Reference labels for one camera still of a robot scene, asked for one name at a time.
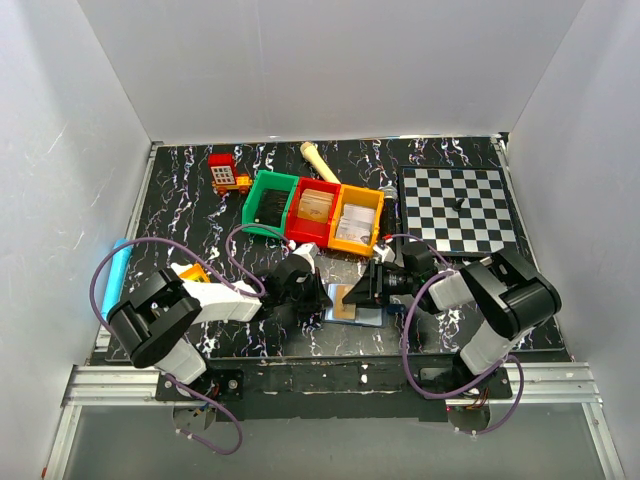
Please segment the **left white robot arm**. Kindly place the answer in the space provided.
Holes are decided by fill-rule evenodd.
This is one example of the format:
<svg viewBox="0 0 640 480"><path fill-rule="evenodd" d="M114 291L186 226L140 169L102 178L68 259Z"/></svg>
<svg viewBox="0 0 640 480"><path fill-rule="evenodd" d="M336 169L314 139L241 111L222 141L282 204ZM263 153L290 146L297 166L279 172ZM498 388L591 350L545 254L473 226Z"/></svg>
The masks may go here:
<svg viewBox="0 0 640 480"><path fill-rule="evenodd" d="M213 377L205 360L185 339L194 323L248 323L278 307L316 312L333 305L313 262L292 254L265 278L266 295L247 296L244 281L197 282L172 269L154 273L109 311L106 321L136 368L155 367L178 380L193 400L205 398Z"/></svg>

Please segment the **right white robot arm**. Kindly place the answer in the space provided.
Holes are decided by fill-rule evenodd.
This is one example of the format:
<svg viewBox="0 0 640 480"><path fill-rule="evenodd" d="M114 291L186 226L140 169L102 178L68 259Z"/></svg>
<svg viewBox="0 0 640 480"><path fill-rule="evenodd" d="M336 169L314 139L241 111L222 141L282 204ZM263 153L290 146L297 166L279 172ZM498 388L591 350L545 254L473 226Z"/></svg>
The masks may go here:
<svg viewBox="0 0 640 480"><path fill-rule="evenodd" d="M414 237L401 248L402 265L373 260L342 299L344 305L385 308L390 299L410 295L413 303L401 336L403 367L409 383L427 398L446 395L475 397L489 384L489 375L531 330L562 308L557 289L516 250L503 248L458 270L440 271L441 255ZM408 336L416 310L438 315L472 303L484 320L471 340L455 354L449 370L431 383L438 393L421 388L408 362Z"/></svg>

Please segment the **gold VIP credit card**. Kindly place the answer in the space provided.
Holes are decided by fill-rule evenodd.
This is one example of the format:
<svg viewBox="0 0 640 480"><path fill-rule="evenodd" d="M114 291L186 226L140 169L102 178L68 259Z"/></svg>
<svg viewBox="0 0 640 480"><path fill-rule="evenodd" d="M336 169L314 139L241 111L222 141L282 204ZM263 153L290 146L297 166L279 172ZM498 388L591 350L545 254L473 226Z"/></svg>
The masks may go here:
<svg viewBox="0 0 640 480"><path fill-rule="evenodd" d="M356 305L344 301L351 289L352 285L347 284L335 286L333 317L337 320L354 321L356 318Z"/></svg>

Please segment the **blue leather card holder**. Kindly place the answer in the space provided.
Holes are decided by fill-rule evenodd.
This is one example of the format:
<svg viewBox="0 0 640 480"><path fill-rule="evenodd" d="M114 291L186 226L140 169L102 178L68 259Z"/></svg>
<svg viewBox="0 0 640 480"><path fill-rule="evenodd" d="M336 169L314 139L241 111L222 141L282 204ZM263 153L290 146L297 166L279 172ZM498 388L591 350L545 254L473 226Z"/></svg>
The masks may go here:
<svg viewBox="0 0 640 480"><path fill-rule="evenodd" d="M322 313L322 320L327 323L384 328L393 317L406 312L406 307L395 302L382 308L358 307L355 304L343 302L346 294L351 290L349 284L329 284L327 292L332 305Z"/></svg>

